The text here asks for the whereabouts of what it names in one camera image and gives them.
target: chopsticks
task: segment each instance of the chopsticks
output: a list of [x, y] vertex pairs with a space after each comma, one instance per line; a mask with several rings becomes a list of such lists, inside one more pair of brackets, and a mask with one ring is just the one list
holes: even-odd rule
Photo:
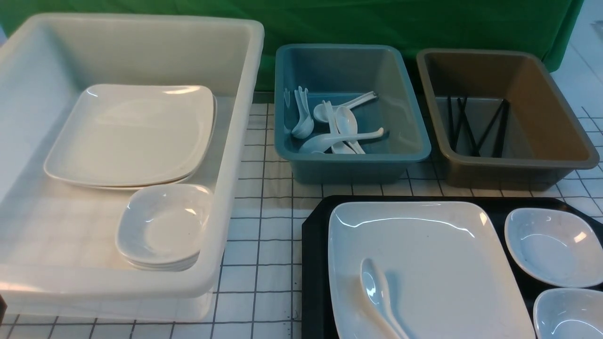
[[494, 114], [494, 116], [492, 117], [490, 122], [488, 123], [488, 126], [486, 127], [482, 136], [479, 138], [478, 142], [475, 141], [473, 131], [471, 130], [471, 126], [469, 124], [469, 119], [467, 118], [467, 114], [465, 112], [465, 109], [467, 107], [467, 95], [464, 97], [464, 99], [462, 101], [460, 98], [457, 98], [456, 102], [457, 102], [458, 109], [459, 109], [459, 119], [458, 119], [458, 125], [455, 128], [453, 115], [452, 115], [452, 99], [451, 99], [450, 95], [447, 97], [448, 122], [449, 122], [448, 130], [449, 130], [449, 136], [450, 136], [449, 141], [450, 141], [450, 146], [451, 146], [452, 150], [456, 152], [456, 149], [458, 146], [458, 139], [461, 134], [461, 129], [463, 127], [463, 124], [466, 124], [469, 142], [471, 143], [470, 154], [471, 154], [471, 156], [477, 156], [477, 157], [481, 156], [480, 150], [481, 150], [482, 146], [484, 145], [484, 142], [487, 139], [488, 134], [490, 133], [490, 130], [493, 128], [494, 123], [496, 122], [499, 115], [502, 115], [500, 118], [500, 123], [498, 125], [498, 131], [496, 133], [494, 148], [493, 148], [493, 152], [491, 155], [492, 157], [502, 157], [502, 152], [503, 152], [504, 145], [505, 145], [505, 135], [507, 133], [507, 124], [508, 124], [508, 119], [509, 119], [509, 109], [510, 109], [509, 101], [507, 101], [506, 99], [503, 99], [500, 102], [500, 105], [498, 106], [496, 113]]

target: black tray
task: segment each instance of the black tray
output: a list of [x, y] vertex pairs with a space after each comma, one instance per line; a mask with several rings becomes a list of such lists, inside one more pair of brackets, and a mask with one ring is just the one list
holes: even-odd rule
[[[523, 300], [532, 317], [532, 309], [538, 295], [555, 288], [525, 273], [513, 260], [505, 243], [504, 226], [507, 215], [516, 208], [548, 208], [566, 211], [584, 219], [593, 228], [599, 241], [603, 239], [603, 224], [586, 214], [554, 198], [473, 198], [473, 197], [376, 197], [334, 195], [325, 198], [303, 223], [301, 242], [303, 321], [301, 334], [307, 339], [337, 339], [329, 291], [329, 265], [327, 263], [327, 237], [331, 212], [339, 204], [350, 201], [466, 201], [481, 207], [490, 217], [500, 243], [505, 250]], [[591, 287], [602, 291], [603, 284]]]

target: green cloth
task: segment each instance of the green cloth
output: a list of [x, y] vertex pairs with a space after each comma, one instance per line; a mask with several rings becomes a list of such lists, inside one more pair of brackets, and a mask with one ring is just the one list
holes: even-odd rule
[[1, 0], [11, 34], [43, 12], [183, 14], [253, 19], [264, 25], [257, 90], [274, 88], [274, 55], [289, 43], [382, 44], [399, 49], [412, 75], [429, 47], [512, 49], [563, 58], [583, 0]]

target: white dishware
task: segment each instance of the white dishware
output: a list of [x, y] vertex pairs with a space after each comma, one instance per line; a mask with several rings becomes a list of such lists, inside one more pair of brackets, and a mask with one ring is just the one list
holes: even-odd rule
[[306, 96], [304, 96], [304, 98], [306, 98], [305, 100], [302, 99], [302, 95], [307, 94], [307, 91], [307, 89], [302, 90], [301, 87], [294, 90], [295, 102], [297, 103], [300, 119], [297, 122], [297, 125], [291, 130], [291, 135], [297, 139], [306, 139], [312, 134], [312, 131], [314, 131], [314, 120], [308, 111], [308, 99]]
[[[358, 107], [361, 104], [364, 104], [367, 101], [371, 101], [375, 98], [377, 98], [377, 95], [375, 94], [375, 92], [365, 93], [365, 94], [361, 95], [360, 97], [354, 98], [346, 103], [343, 103], [343, 104], [337, 105], [337, 106], [333, 106], [333, 110], [337, 111], [337, 109], [339, 109], [339, 107], [347, 107], [348, 109], [353, 109], [354, 107]], [[316, 105], [316, 107], [314, 107], [313, 116], [314, 116], [314, 119], [318, 122], [323, 122], [323, 123], [329, 122], [329, 120], [327, 119], [326, 107], [324, 104], [318, 104], [318, 105]]]
[[329, 221], [329, 286], [340, 338], [373, 339], [358, 267], [377, 262], [391, 306], [411, 338], [534, 338], [488, 215], [471, 203], [353, 202]]
[[178, 180], [203, 160], [213, 116], [204, 86], [94, 85], [75, 104], [44, 170], [84, 186]]
[[[182, 178], [182, 179], [178, 179], [176, 181], [173, 182], [163, 182], [163, 183], [159, 183], [158, 185], [169, 185], [172, 183], [183, 183], [187, 180], [189, 180], [193, 175], [195, 174], [195, 172], [193, 171], [193, 173], [191, 173], [190, 175]], [[154, 185], [145, 185], [145, 186], [87, 186], [87, 185], [80, 185], [82, 187], [87, 187], [87, 188], [94, 188], [94, 189], [106, 189], [109, 191], [138, 191], [139, 189], [143, 189], [145, 187], [149, 187], [149, 186], [154, 186]]]
[[365, 258], [360, 264], [360, 281], [362, 293], [367, 297], [371, 308], [377, 312], [377, 317], [388, 325], [388, 331], [396, 339], [409, 339], [408, 335], [391, 310], [390, 288], [385, 274], [370, 258]]
[[128, 262], [128, 264], [130, 264], [130, 266], [136, 268], [137, 270], [178, 272], [178, 271], [184, 271], [184, 270], [191, 268], [197, 262], [197, 259], [198, 259], [198, 255], [195, 255], [189, 259], [185, 259], [182, 261], [177, 261], [177, 262], [170, 263], [170, 264], [158, 264], [158, 265], [147, 264], [147, 263], [132, 261], [132, 260], [128, 260], [128, 259], [126, 259], [126, 262]]
[[289, 108], [289, 106], [291, 105], [291, 93], [288, 88], [285, 88], [285, 90], [283, 91], [283, 97], [285, 99], [285, 106]]
[[603, 339], [603, 292], [554, 288], [534, 303], [539, 339]]
[[196, 256], [212, 200], [209, 189], [198, 185], [141, 189], [132, 195], [119, 222], [119, 252], [144, 264], [173, 264]]
[[[354, 113], [346, 106], [340, 106], [335, 112], [335, 121], [337, 124], [337, 130], [341, 134], [356, 134], [358, 133], [358, 122]], [[366, 154], [358, 141], [347, 141], [352, 150], [356, 154]]]
[[505, 221], [511, 256], [532, 277], [559, 287], [603, 282], [603, 249], [593, 229], [577, 215], [520, 208]]
[[[331, 106], [331, 102], [324, 102], [323, 105], [327, 110], [327, 120], [329, 121], [329, 131], [331, 134], [340, 134], [337, 130], [337, 125], [335, 123], [335, 112], [333, 112], [333, 107]], [[331, 151], [333, 154], [356, 154], [354, 150], [352, 150], [348, 145], [346, 145], [343, 141], [336, 142], [331, 146]]]
[[300, 153], [313, 153], [313, 152], [324, 152], [328, 150], [332, 145], [337, 142], [349, 141], [349, 140], [366, 140], [366, 139], [377, 139], [383, 136], [383, 127], [371, 133], [357, 133], [357, 134], [332, 134], [326, 133], [317, 136], [313, 136], [303, 143], [300, 147]]

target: white tile floor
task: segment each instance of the white tile floor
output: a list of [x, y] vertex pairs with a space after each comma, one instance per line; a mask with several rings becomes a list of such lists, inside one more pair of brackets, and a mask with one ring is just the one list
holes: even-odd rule
[[[553, 73], [603, 158], [603, 41], [591, 23], [603, 2], [586, 0], [561, 68]], [[544, 192], [448, 186], [436, 162], [411, 166], [397, 183], [301, 185], [274, 151], [272, 105], [254, 105], [245, 135], [235, 207], [216, 304], [200, 323], [107, 322], [93, 318], [6, 316], [0, 339], [281, 339], [301, 334], [301, 227], [321, 198], [334, 194], [556, 197], [603, 221], [601, 164], [572, 173]]]

